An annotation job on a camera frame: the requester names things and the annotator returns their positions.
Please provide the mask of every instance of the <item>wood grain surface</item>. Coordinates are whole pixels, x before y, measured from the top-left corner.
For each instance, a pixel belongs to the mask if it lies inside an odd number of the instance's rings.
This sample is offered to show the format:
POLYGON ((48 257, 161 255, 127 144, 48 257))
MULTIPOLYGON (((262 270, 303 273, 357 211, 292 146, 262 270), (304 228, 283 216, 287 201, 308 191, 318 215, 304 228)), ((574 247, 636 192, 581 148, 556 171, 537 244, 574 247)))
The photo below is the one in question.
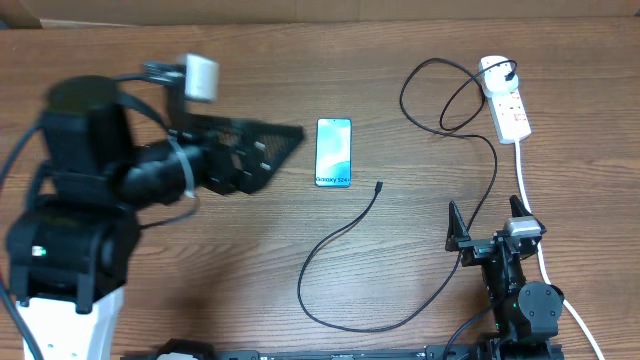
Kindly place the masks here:
MULTIPOLYGON (((199 191, 189 222, 144 234, 130 261, 126 303, 114 359, 169 338, 218 349, 302 351, 416 348, 445 343, 487 304, 479 268, 460 269, 438 299, 398 330, 351 334, 318 325, 300 310, 295 284, 315 243, 356 217, 377 180, 384 189, 358 227, 311 264, 303 296, 318 317, 347 326, 396 322, 416 309, 450 272, 444 251, 447 204, 468 218, 486 188, 493 158, 480 141, 443 139, 407 121, 398 107, 402 82, 421 61, 442 57, 475 69, 489 54, 519 62, 521 93, 534 129, 523 144, 524 171, 536 215, 548 227, 548 270, 589 325, 608 359, 640 351, 640 21, 637 18, 428 21, 325 25, 226 25, 0 32, 0 155, 4 159, 38 116, 42 96, 75 75, 135 72, 145 60, 171 62, 185 52, 221 65, 220 100, 194 112, 300 124, 303 146, 264 191, 222 197, 199 191), (353 185, 314 186, 315 125, 353 119, 353 185)), ((465 80, 434 65, 409 86, 406 104, 425 124, 465 80)), ((127 84, 155 107, 159 88, 127 84)), ((477 88, 447 118, 477 107, 477 88)), ((159 139, 132 114, 136 141, 159 139)), ((472 236, 487 236, 509 215, 517 193, 513 147, 497 142, 488 109, 464 132, 494 140, 495 188, 472 236)), ((22 211, 35 165, 47 157, 39 139, 20 158, 2 194, 0 233, 22 211)), ((144 211, 141 221, 179 213, 188 202, 144 211)), ((7 255, 0 253, 6 278, 7 255)), ((524 263, 529 281, 537 262, 524 263)), ((471 342, 491 318, 469 329, 471 342)), ((563 311, 567 359, 594 359, 563 311)), ((0 313, 0 359, 21 357, 18 334, 0 313)))

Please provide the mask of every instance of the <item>phone screen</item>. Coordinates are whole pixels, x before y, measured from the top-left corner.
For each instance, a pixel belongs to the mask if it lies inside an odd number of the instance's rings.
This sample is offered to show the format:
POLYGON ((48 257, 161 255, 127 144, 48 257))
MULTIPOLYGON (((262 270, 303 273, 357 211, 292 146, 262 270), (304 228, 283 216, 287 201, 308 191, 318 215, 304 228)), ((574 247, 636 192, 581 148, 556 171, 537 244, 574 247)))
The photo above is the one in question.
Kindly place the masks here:
POLYGON ((319 119, 316 138, 316 185, 351 185, 351 119, 319 119))

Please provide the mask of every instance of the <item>cardboard box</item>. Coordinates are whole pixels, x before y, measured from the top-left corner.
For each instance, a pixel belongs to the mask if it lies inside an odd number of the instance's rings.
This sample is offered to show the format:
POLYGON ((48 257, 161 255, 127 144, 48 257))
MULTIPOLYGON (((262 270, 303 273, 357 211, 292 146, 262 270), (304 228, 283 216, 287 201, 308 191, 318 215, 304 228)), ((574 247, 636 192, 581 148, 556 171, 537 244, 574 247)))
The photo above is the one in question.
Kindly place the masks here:
POLYGON ((640 0, 22 0, 39 19, 125 25, 632 16, 640 0))

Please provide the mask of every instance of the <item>black power cord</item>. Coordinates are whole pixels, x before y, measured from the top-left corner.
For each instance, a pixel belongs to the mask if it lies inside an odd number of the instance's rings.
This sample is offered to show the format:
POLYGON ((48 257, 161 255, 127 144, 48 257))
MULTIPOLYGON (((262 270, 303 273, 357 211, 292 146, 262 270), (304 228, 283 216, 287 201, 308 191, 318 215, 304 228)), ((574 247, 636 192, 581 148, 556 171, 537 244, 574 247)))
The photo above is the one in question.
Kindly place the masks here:
POLYGON ((447 283, 449 282, 449 280, 451 280, 451 277, 453 277, 453 274, 455 273, 455 270, 458 268, 458 264, 460 263, 460 255, 458 255, 458 260, 456 261, 456 264, 453 268, 453 271, 449 274, 449 276, 447 277, 447 279, 442 283, 442 285, 440 285, 440 287, 438 288, 438 290, 436 290, 436 292, 433 293, 433 295, 431 295, 431 297, 422 305, 418 308, 418 310, 414 311, 411 315, 409 315, 406 319, 393 324, 393 325, 389 325, 389 326, 384 326, 384 327, 378 327, 378 328, 369 328, 369 329, 355 329, 355 328, 349 328, 346 326, 340 326, 340 325, 334 325, 331 323, 328 323, 326 321, 320 320, 317 317, 313 316, 309 310, 307 310, 307 308, 304 305, 304 302, 302 301, 302 295, 300 294, 300 289, 302 287, 302 278, 304 277, 304 273, 307 270, 307 267, 309 266, 309 263, 311 262, 311 260, 318 254, 318 252, 320 251, 320 248, 322 247, 322 245, 324 243, 326 243, 329 239, 331 239, 333 236, 335 236, 336 234, 345 231, 347 229, 351 229, 352 227, 354 227, 355 225, 357 225, 360 220, 362 220, 367 213, 369 212, 369 210, 371 210, 371 207, 373 206, 373 203, 376 201, 376 199, 378 198, 378 194, 380 193, 380 191, 382 190, 382 181, 378 181, 378 183, 376 184, 376 191, 375 191, 375 195, 373 195, 373 199, 371 199, 371 202, 369 203, 369 206, 367 206, 367 208, 362 212, 362 214, 360 214, 360 216, 358 216, 357 218, 355 218, 353 221, 351 221, 350 223, 348 223, 347 225, 341 227, 340 229, 332 232, 331 234, 327 235, 324 239, 322 239, 322 241, 320 241, 314 248, 313 250, 311 250, 311 253, 309 253, 309 256, 307 257, 307 260, 305 260, 304 264, 302 265, 302 270, 300 270, 300 276, 298 277, 298 288, 297 288, 297 292, 298 292, 298 302, 300 303, 300 307, 302 308, 302 311, 304 311, 304 313, 313 321, 317 322, 318 324, 322 324, 324 326, 328 326, 330 328, 334 328, 334 329, 338 329, 338 330, 343 330, 343 331, 349 331, 349 332, 356 332, 356 333, 379 333, 379 332, 384 332, 384 331, 389 331, 389 330, 393 330, 393 329, 397 329, 400 326, 408 323, 409 321, 413 320, 413 318, 415 318, 416 316, 418 316, 418 314, 420 314, 422 312, 422 310, 424 310, 427 306, 429 306, 429 304, 431 304, 431 302, 440 294, 440 292, 444 289, 444 287, 447 285, 447 283))
MULTIPOLYGON (((115 82, 126 82, 126 81, 147 81, 147 77, 144 74, 127 74, 115 76, 112 78, 115 82)), ((164 132, 169 132, 169 127, 162 120, 162 116, 155 111, 151 106, 147 105, 144 101, 138 99, 137 97, 127 94, 124 91, 120 92, 120 104, 126 108, 137 111, 140 114, 148 117, 153 122, 158 124, 164 130, 164 132)))
POLYGON ((172 218, 155 221, 149 224, 140 225, 140 230, 146 230, 152 227, 170 225, 170 224, 179 223, 181 221, 185 221, 190 217, 192 217, 193 215, 195 215, 198 212, 198 209, 200 209, 200 198, 196 196, 193 198, 193 205, 191 205, 191 208, 186 212, 180 215, 174 216, 172 218))
MULTIPOLYGON (((484 92, 482 91, 482 84, 480 84, 480 82, 478 81, 478 76, 484 74, 486 71, 500 66, 502 64, 505 63, 511 63, 513 64, 513 69, 511 70, 511 72, 509 72, 506 76, 505 79, 507 81, 513 79, 513 77, 515 76, 515 71, 516 68, 518 67, 518 63, 516 63, 513 60, 505 60, 505 61, 500 61, 497 62, 487 68, 485 68, 482 71, 477 72, 476 74, 472 74, 469 70, 467 70, 466 68, 464 68, 462 65, 456 64, 453 61, 449 61, 446 59, 441 59, 441 58, 431 58, 429 60, 426 60, 424 62, 422 62, 420 65, 418 65, 412 72, 411 74, 409 74, 409 77, 407 77, 407 79, 405 80, 404 84, 402 85, 402 90, 400 91, 400 99, 399 99, 399 103, 400 103, 400 109, 402 110, 402 113, 407 117, 407 119, 409 121, 411 121, 412 123, 414 123, 416 126, 418 126, 419 128, 426 130, 430 133, 436 134, 436 135, 441 135, 441 136, 446 136, 446 137, 452 137, 452 138, 458 138, 458 139, 469 139, 469 138, 476 138, 476 139, 480 139, 482 141, 484 141, 485 143, 487 143, 487 145, 489 145, 489 148, 491 149, 491 153, 493 154, 493 175, 491 177, 491 182, 489 183, 489 186, 487 187, 487 190, 485 191, 484 195, 482 196, 482 198, 480 199, 480 202, 478 203, 478 205, 476 206, 476 209, 473 211, 473 215, 471 215, 471 218, 469 219, 469 224, 467 225, 468 229, 471 229, 471 225, 473 224, 473 220, 475 219, 476 215, 478 214, 478 211, 480 211, 480 207, 482 206, 482 204, 484 203, 484 201, 487 199, 487 197, 489 196, 489 193, 491 192, 491 189, 493 188, 493 184, 495 183, 496 180, 496 175, 498 173, 498 155, 496 154, 496 149, 493 147, 493 144, 491 144, 491 142, 484 136, 482 135, 477 135, 477 134, 455 134, 456 131, 462 129, 465 125, 469 124, 484 108, 484 104, 486 102, 486 97, 484 96, 484 92), (416 76, 417 73, 420 72, 420 70, 422 70, 423 68, 427 67, 430 64, 433 63, 441 63, 441 64, 446 64, 449 66, 452 66, 462 72, 464 72, 465 74, 467 74, 469 76, 469 79, 467 81, 465 81, 459 88, 458 90, 456 90, 453 95, 449 98, 449 101, 447 101, 447 104, 445 105, 444 109, 442 110, 442 113, 440 114, 440 120, 439 120, 439 125, 440 125, 440 129, 442 129, 443 131, 439 131, 439 130, 435 130, 432 128, 429 128, 427 126, 424 126, 423 124, 421 124, 420 122, 418 122, 413 116, 411 116, 411 114, 409 114, 409 112, 407 111, 406 107, 404 106, 404 92, 407 88, 407 86, 409 85, 409 83, 411 82, 411 80, 413 79, 414 76, 416 76), (466 121, 464 121, 462 124, 458 125, 458 126, 454 126, 452 128, 446 128, 443 125, 443 119, 444 119, 444 115, 447 111, 447 109, 449 108, 449 105, 451 104, 451 102, 453 101, 453 99, 467 86, 469 85, 471 82, 475 82, 476 85, 478 86, 478 90, 480 91, 480 96, 482 99, 482 103, 480 104, 480 107, 478 107, 478 110, 476 110, 476 112, 466 121)), ((455 270, 458 267, 458 263, 460 262, 460 254, 458 254, 458 261, 456 262, 456 265, 454 266, 454 270, 453 272, 455 272, 455 270)), ((500 303, 502 303, 502 299, 495 301, 493 304, 489 305, 487 308, 485 308, 484 310, 482 310, 481 312, 479 312, 477 315, 475 315, 474 317, 472 317, 471 319, 469 319, 466 323, 464 323, 449 339, 449 341, 447 342, 447 345, 445 346, 443 355, 442 355, 442 359, 446 360, 448 353, 449 353, 449 349, 451 348, 451 346, 453 345, 453 342, 458 338, 458 336, 460 336, 460 334, 467 329, 469 326, 471 326, 473 323, 475 323, 476 321, 478 321, 479 319, 481 319, 482 317, 484 317, 487 313, 489 313, 489 311, 493 310, 496 306, 498 306, 500 303)))
MULTIPOLYGON (((517 63, 513 60, 505 60, 505 61, 500 61, 498 63, 493 64, 492 66, 487 67, 486 69, 476 73, 476 74, 472 74, 469 70, 467 70, 466 68, 464 68, 462 65, 456 64, 453 61, 449 61, 446 59, 441 59, 441 58, 432 58, 429 60, 426 60, 424 62, 422 62, 420 65, 418 65, 412 72, 411 74, 409 74, 409 76, 407 77, 407 79, 405 80, 404 84, 402 85, 402 90, 400 91, 400 98, 399 98, 399 103, 400 103, 400 109, 402 110, 402 113, 407 117, 407 119, 409 121, 411 121, 412 123, 414 123, 416 126, 418 126, 419 128, 426 130, 428 132, 431 132, 433 134, 436 135, 441 135, 441 136, 446 136, 446 137, 453 137, 453 138, 458 138, 458 139, 467 139, 467 138, 478 138, 483 140, 484 142, 486 142, 489 145, 489 148, 491 149, 491 152, 493 153, 493 160, 494 160, 494 167, 493 167, 493 175, 491 177, 491 182, 489 183, 489 186, 487 187, 487 190, 485 191, 484 195, 482 196, 482 198, 480 199, 480 202, 478 203, 478 205, 476 206, 473 215, 471 215, 471 218, 469 219, 469 222, 467 224, 467 228, 471 229, 471 225, 473 224, 473 220, 476 218, 476 215, 478 214, 478 212, 480 211, 480 208, 482 207, 482 204, 484 204, 484 201, 487 199, 487 197, 489 196, 489 193, 491 192, 491 189, 493 188, 493 184, 495 183, 496 180, 496 175, 498 173, 498 155, 496 154, 496 150, 493 147, 493 145, 491 144, 491 142, 485 138, 482 135, 477 135, 477 134, 466 134, 466 135, 461 135, 461 134, 455 134, 456 131, 462 129, 464 126, 466 126, 467 124, 469 124, 473 119, 475 119, 475 117, 482 111, 482 109, 484 108, 484 104, 486 102, 486 98, 484 96, 484 93, 482 92, 482 85, 480 84, 480 82, 478 81, 478 76, 484 74, 486 71, 488 71, 489 69, 492 69, 496 66, 500 66, 502 64, 505 63, 511 63, 513 64, 513 69, 512 71, 507 74, 505 76, 505 79, 507 81, 511 80, 514 76, 515 76, 515 70, 517 68, 517 63), (440 130, 436 130, 436 129, 432 129, 429 128, 425 125, 422 125, 420 122, 418 122, 413 116, 411 116, 411 114, 409 114, 409 112, 407 111, 407 109, 404 106, 404 92, 407 88, 407 86, 409 85, 409 83, 411 82, 411 80, 413 79, 413 77, 420 72, 420 70, 422 70, 423 68, 425 68, 426 66, 433 64, 433 63, 442 63, 442 64, 446 64, 449 66, 452 66, 462 72, 464 72, 465 74, 467 74, 469 76, 469 79, 464 82, 454 93, 453 95, 449 98, 449 101, 447 101, 446 105, 444 106, 442 113, 440 114, 440 129, 442 129, 442 131, 440 130), (476 110, 476 112, 471 115, 471 117, 469 117, 469 119, 467 119, 466 121, 464 121, 463 123, 461 123, 460 125, 454 126, 452 128, 447 128, 444 126, 443 124, 443 119, 444 119, 444 115, 447 112, 447 109, 449 108, 449 105, 451 104, 451 102, 453 101, 453 99, 455 99, 456 96, 458 96, 458 94, 467 86, 469 85, 469 83, 471 82, 475 82, 476 85, 478 85, 478 89, 480 90, 480 96, 481 96, 481 104, 478 107, 478 110, 476 110)), ((435 298, 440 294, 440 292, 442 292, 442 290, 445 288, 445 286, 447 286, 447 284, 449 283, 449 280, 451 280, 451 278, 453 277, 453 275, 455 274, 456 270, 458 269, 458 266, 460 265, 460 259, 461 259, 461 254, 458 254, 458 258, 456 259, 456 262, 453 266, 453 269, 451 270, 451 273, 449 274, 449 276, 447 276, 447 278, 445 279, 445 281, 442 283, 442 285, 440 285, 440 287, 438 288, 438 290, 436 290, 433 295, 431 295, 431 297, 429 299, 427 299, 427 301, 420 306, 415 312, 413 312, 411 315, 409 315, 406 319, 393 324, 393 325, 389 325, 389 326, 384 326, 384 327, 378 327, 378 328, 369 328, 369 329, 356 329, 356 328, 349 328, 346 326, 340 326, 340 325, 334 325, 331 323, 328 323, 326 321, 322 321, 320 319, 318 319, 317 317, 313 316, 305 307, 304 302, 302 301, 302 296, 300 294, 300 289, 302 287, 302 278, 304 276, 304 272, 306 271, 307 267, 309 266, 309 263, 311 262, 311 260, 315 257, 315 255, 318 253, 320 247, 327 242, 327 240, 329 240, 330 238, 332 238, 333 236, 335 236, 336 234, 350 229, 351 227, 353 227, 354 225, 356 225, 358 222, 360 222, 360 220, 362 220, 366 214, 369 212, 369 210, 371 209, 371 207, 373 206, 373 203, 375 202, 376 198, 378 197, 378 193, 380 192, 380 190, 382 189, 382 182, 378 182, 378 184, 376 185, 376 193, 373 196, 373 199, 371 200, 371 203, 369 204, 369 206, 364 210, 364 212, 362 214, 360 214, 360 216, 358 216, 355 220, 353 220, 352 222, 350 222, 349 224, 341 227, 340 229, 332 232, 331 234, 329 234, 327 237, 325 237, 324 239, 322 239, 322 241, 320 241, 311 251, 311 253, 309 254, 309 256, 307 257, 307 260, 304 262, 304 264, 302 265, 302 270, 300 271, 300 276, 298 277, 298 286, 297 286, 297 293, 298 293, 298 302, 300 303, 300 307, 302 308, 302 311, 304 311, 304 313, 313 321, 330 327, 330 328, 334 328, 334 329, 338 329, 338 330, 343 330, 343 331, 349 331, 349 332, 356 332, 356 333, 378 333, 378 332, 384 332, 384 331, 389 331, 389 330, 393 330, 393 329, 397 329, 400 326, 408 323, 409 321, 413 320, 416 316, 418 316, 418 314, 420 314, 424 309, 427 308, 427 306, 429 306, 429 304, 431 304, 431 302, 433 302, 433 300, 435 300, 435 298)), ((484 311, 482 313, 482 315, 478 316, 478 317, 482 317, 484 316, 484 314, 486 314, 489 310, 491 310, 492 308, 489 308, 488 310, 484 311)), ((477 319, 472 319, 470 320, 470 324, 472 324, 473 322, 475 322, 477 319)), ((468 327, 469 325, 463 325, 462 328, 459 329, 459 332, 456 332, 456 334, 454 334, 454 336, 452 336, 452 340, 450 340, 450 343, 452 344, 453 341, 455 341, 455 339, 458 337, 459 333, 461 333, 464 329, 466 329, 466 327, 468 327)), ((448 344, 447 346, 447 352, 448 349, 451 347, 451 344, 448 344)))
MULTIPOLYGON (((15 163, 16 159, 18 158, 18 155, 20 155, 20 152, 22 152, 22 149, 25 147, 25 145, 27 145, 31 137, 36 132, 38 132, 38 130, 40 130, 39 125, 35 125, 31 127, 29 130, 27 130, 27 132, 24 133, 24 135, 22 135, 20 140, 18 140, 18 143, 13 147, 13 150, 11 150, 11 153, 9 154, 7 161, 2 166, 2 171, 0 171, 0 193, 2 192, 4 181, 7 179, 7 176, 11 171, 11 167, 13 166, 13 163, 15 163)), ((22 319, 22 316, 20 316, 18 309, 16 309, 15 303, 13 302, 13 300, 11 300, 11 295, 9 295, 9 291, 7 290, 7 287, 5 286, 4 281, 2 280, 1 274, 0 274, 0 298, 2 299, 2 304, 4 305, 5 309, 7 309, 7 313, 11 317, 11 320, 13 320, 14 324, 16 324, 18 331, 20 331, 20 335, 22 335, 22 338, 27 343, 29 350, 31 350, 33 359, 44 360, 44 357, 42 356, 42 352, 38 347, 38 343, 36 342, 36 339, 33 337, 33 334, 31 334, 31 331, 29 330, 29 327, 27 326, 27 324, 24 322, 24 319, 22 319)))

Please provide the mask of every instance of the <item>white cable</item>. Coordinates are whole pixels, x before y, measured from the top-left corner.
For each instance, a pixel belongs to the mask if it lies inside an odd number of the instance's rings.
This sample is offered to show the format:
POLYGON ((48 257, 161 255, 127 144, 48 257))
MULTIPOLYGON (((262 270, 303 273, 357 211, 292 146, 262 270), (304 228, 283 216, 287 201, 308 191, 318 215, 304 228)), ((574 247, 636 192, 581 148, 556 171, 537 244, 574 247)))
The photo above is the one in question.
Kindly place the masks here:
POLYGON ((184 149, 182 149, 182 146, 178 144, 177 139, 173 135, 169 135, 167 139, 169 141, 169 145, 171 145, 173 151, 175 151, 176 156, 180 161, 180 165, 182 165, 182 171, 184 171, 184 194, 192 199, 195 199, 195 179, 193 176, 193 169, 191 168, 191 164, 189 163, 189 158, 187 157, 187 154, 184 153, 184 149))
MULTIPOLYGON (((524 179, 522 176, 520 141, 516 140, 514 145, 516 148, 516 176, 518 178, 518 188, 520 189, 520 197, 522 197, 522 203, 524 204, 524 207, 527 208, 529 212, 532 212, 531 207, 529 206, 529 199, 527 198, 527 191, 524 187, 524 179)), ((540 273, 542 274, 542 279, 544 280, 545 283, 551 285, 551 280, 549 279, 549 275, 547 274, 547 268, 544 264, 544 255, 542 254, 542 242, 538 242, 538 264, 540 264, 540 273)), ((574 309, 573 306, 571 306, 571 304, 569 304, 569 302, 566 299, 564 300, 563 304, 567 308, 567 310, 569 310, 571 315, 573 315, 573 317, 576 319, 576 321, 578 322, 578 325, 580 325, 580 328, 582 329, 582 332, 584 332, 584 334, 587 336, 589 343, 591 343, 593 350, 596 352, 596 356, 598 357, 598 360, 605 360, 604 355, 602 355, 602 351, 600 351, 600 347, 598 346, 598 343, 596 343, 596 339, 593 338, 593 335, 591 335, 589 328, 587 328, 587 324, 585 324, 584 321, 582 321, 582 318, 580 317, 580 315, 578 315, 578 312, 576 311, 576 309, 574 309)))

